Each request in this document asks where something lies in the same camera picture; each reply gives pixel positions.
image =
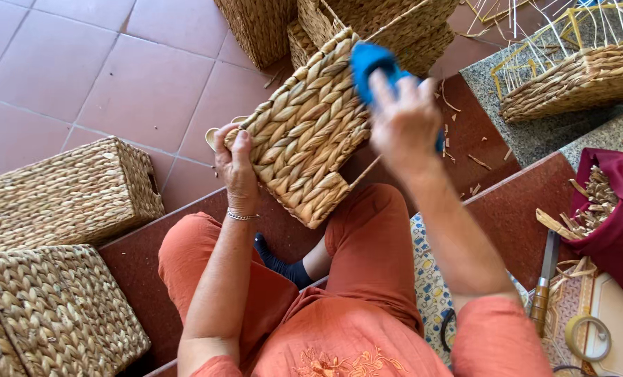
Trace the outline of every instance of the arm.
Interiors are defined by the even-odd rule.
[[[240,131],[232,154],[223,146],[230,124],[217,131],[216,167],[228,189],[228,203],[236,215],[253,215],[258,187],[249,161],[250,137]],[[244,318],[254,221],[226,216],[212,256],[199,280],[179,343],[179,376],[189,376],[214,356],[230,356],[239,365],[239,337]]]
[[[400,79],[395,98],[383,73],[370,76],[376,102],[370,140],[416,199],[456,310],[480,296],[518,300],[502,259],[458,200],[435,154],[442,124],[433,97],[437,85],[427,79],[417,86],[417,80]]]

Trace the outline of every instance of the blue cloth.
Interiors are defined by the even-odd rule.
[[[400,70],[397,59],[389,49],[367,42],[358,42],[351,52],[351,69],[353,70],[358,97],[367,105],[372,105],[374,100],[369,79],[377,68],[381,68],[386,74],[395,95],[398,95],[395,83],[402,77],[411,76],[411,73]],[[442,151],[443,144],[444,133],[440,130],[435,149]]]

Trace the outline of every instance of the tape roll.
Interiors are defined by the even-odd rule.
[[[601,347],[591,355],[586,355],[579,349],[575,342],[577,331],[585,323],[593,323],[598,328],[597,337],[600,340],[598,343]],[[609,334],[607,326],[599,319],[591,315],[577,315],[572,317],[567,322],[567,325],[565,325],[565,342],[569,350],[578,358],[587,362],[599,362],[609,354],[609,350],[611,349],[611,334]]]

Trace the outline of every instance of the silver bracelet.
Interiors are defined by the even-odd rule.
[[[232,211],[230,210],[229,207],[228,207],[228,216],[230,216],[231,218],[233,218],[235,220],[242,220],[242,221],[253,220],[253,219],[257,219],[257,218],[260,217],[260,215],[258,215],[258,214],[249,215],[249,216],[235,215],[234,213],[232,213]]]

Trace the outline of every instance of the dark blue sock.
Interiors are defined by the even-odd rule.
[[[256,233],[256,240],[253,246],[260,254],[262,261],[265,262],[265,267],[282,274],[286,279],[294,282],[298,289],[302,289],[313,283],[313,280],[309,278],[301,260],[293,264],[288,264],[273,256],[269,247],[267,247],[267,241],[265,241],[265,237],[262,233]]]

